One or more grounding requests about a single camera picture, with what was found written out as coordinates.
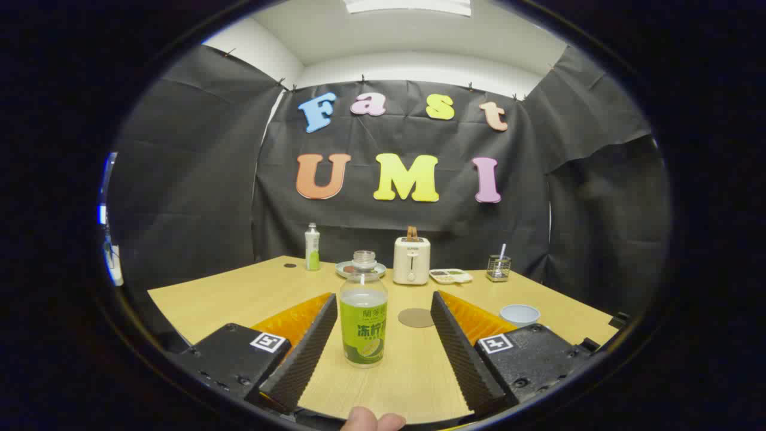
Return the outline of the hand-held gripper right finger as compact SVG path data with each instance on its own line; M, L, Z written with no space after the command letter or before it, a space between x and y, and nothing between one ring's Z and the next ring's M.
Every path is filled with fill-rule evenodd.
M552 390L600 347L590 338L570 344L541 324L515 327L444 291L433 293L430 316L467 407L477 417Z

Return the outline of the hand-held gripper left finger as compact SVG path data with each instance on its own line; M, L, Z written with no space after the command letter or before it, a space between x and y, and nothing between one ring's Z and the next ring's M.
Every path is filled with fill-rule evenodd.
M337 318L336 295L325 293L254 327L222 325L173 358L211 389L292 414Z

